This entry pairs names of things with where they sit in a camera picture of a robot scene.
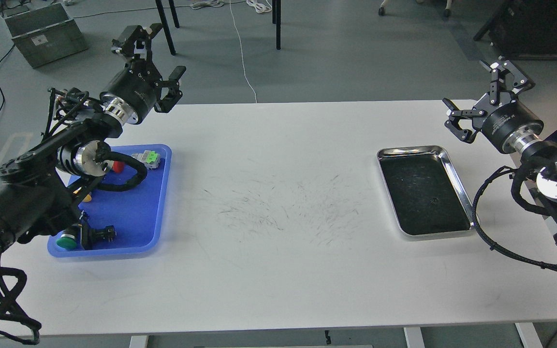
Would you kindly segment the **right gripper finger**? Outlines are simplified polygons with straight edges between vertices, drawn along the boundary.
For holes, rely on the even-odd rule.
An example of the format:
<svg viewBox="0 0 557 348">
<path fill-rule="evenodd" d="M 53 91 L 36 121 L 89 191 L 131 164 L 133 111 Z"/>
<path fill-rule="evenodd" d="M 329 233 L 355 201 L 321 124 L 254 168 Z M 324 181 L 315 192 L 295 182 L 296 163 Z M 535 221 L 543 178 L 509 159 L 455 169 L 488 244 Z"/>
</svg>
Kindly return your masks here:
<svg viewBox="0 0 557 348">
<path fill-rule="evenodd" d="M 516 102 L 520 93 L 535 86 L 522 69 L 506 58 L 491 63 L 481 60 L 480 64 L 490 73 L 489 89 L 480 98 L 480 109 L 498 109 Z"/>
<path fill-rule="evenodd" d="M 479 132 L 481 132 L 484 122 L 487 118 L 486 110 L 470 109 L 460 110 L 450 99 L 443 98 L 442 102 L 448 108 L 449 114 L 447 121 L 444 123 L 446 128 L 450 130 L 460 141 L 471 144 Z M 471 130 L 462 128 L 460 122 L 462 120 L 471 121 Z"/>
</svg>

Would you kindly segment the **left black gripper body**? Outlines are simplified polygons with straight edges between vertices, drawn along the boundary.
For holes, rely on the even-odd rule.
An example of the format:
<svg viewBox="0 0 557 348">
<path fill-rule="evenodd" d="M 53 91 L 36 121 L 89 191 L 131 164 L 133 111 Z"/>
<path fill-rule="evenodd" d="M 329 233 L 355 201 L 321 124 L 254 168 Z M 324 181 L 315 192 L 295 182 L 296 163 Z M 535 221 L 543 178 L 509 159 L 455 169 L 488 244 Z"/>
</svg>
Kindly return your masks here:
<svg viewBox="0 0 557 348">
<path fill-rule="evenodd" d="M 161 94 L 161 79 L 156 68 L 123 69 L 100 93 L 103 112 L 121 125 L 139 125 Z"/>
</svg>

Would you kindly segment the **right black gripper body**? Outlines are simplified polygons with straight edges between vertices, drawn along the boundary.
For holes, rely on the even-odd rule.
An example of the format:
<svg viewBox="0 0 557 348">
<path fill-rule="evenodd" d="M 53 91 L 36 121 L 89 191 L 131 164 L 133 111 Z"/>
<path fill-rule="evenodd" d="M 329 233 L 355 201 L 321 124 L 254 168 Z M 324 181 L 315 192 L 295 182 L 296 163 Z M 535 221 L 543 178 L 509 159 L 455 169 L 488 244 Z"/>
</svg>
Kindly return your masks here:
<svg viewBox="0 0 557 348">
<path fill-rule="evenodd" d="M 511 134 L 527 128 L 539 135 L 544 123 L 522 102 L 516 101 L 506 104 L 492 112 L 483 123 L 481 132 L 492 143 L 494 148 L 502 154 L 516 152 L 511 145 Z"/>
</svg>

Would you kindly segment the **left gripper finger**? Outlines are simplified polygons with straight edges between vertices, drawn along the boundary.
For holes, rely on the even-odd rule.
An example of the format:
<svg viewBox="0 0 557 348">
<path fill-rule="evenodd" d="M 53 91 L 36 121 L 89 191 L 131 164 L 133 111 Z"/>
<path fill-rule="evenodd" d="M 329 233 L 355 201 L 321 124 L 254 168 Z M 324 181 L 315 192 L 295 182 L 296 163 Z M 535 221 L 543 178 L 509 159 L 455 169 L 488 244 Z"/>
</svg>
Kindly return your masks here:
<svg viewBox="0 0 557 348">
<path fill-rule="evenodd" d="M 180 79 L 186 71 L 186 66 L 176 66 L 166 81 L 157 82 L 157 96 L 161 97 L 161 91 L 164 88 L 167 88 L 167 93 L 156 101 L 153 106 L 155 112 L 168 113 L 180 101 L 183 97 L 183 92 L 180 90 Z"/>
<path fill-rule="evenodd" d="M 127 71 L 157 73 L 152 61 L 152 39 L 162 28 L 160 23 L 149 27 L 127 26 L 119 38 L 111 41 L 111 53 L 124 59 Z"/>
</svg>

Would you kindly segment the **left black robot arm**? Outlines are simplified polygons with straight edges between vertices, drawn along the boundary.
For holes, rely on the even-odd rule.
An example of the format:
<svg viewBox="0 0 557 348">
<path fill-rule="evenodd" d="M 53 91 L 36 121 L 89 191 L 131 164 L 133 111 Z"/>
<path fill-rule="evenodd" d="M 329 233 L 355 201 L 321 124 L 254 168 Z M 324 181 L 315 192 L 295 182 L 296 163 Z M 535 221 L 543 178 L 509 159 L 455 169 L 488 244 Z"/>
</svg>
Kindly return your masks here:
<svg viewBox="0 0 557 348">
<path fill-rule="evenodd" d="M 152 61 L 152 39 L 162 24 L 127 26 L 111 51 L 124 68 L 98 98 L 77 88 L 52 88 L 48 121 L 38 145 L 0 166 L 0 259 L 14 243 L 39 235 L 80 231 L 83 246 L 115 235 L 113 227 L 91 229 L 79 204 L 94 189 L 123 192 L 147 176 L 143 162 L 115 152 L 106 143 L 126 124 L 139 125 L 151 110 L 168 113 L 183 97 L 176 66 L 164 79 Z M 27 283 L 20 269 L 0 264 L 0 335 L 25 345 L 40 342 L 41 324 L 17 299 Z"/>
</svg>

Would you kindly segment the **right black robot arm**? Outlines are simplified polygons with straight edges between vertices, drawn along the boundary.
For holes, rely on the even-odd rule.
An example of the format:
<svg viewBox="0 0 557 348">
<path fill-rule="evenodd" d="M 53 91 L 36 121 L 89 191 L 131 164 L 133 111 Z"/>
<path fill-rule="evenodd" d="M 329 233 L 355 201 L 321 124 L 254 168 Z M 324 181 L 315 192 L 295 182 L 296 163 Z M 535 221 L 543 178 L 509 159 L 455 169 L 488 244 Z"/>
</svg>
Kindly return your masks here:
<svg viewBox="0 0 557 348">
<path fill-rule="evenodd" d="M 472 203 L 471 216 L 477 217 L 477 205 L 485 189 L 495 179 L 508 174 L 512 180 L 511 196 L 522 209 L 551 217 L 557 224 L 557 131 L 540 138 L 544 123 L 519 100 L 519 94 L 535 86 L 522 69 L 512 61 L 498 57 L 480 64 L 490 75 L 489 89 L 472 108 L 461 110 L 450 99 L 446 105 L 446 128 L 463 143 L 471 144 L 481 133 L 502 154 L 517 153 L 518 168 L 501 167 L 489 176 Z M 557 264 L 536 261 L 512 252 L 490 238 L 479 222 L 479 237 L 489 249 L 513 260 L 557 272 Z M 557 232 L 553 236 L 557 246 Z"/>
</svg>

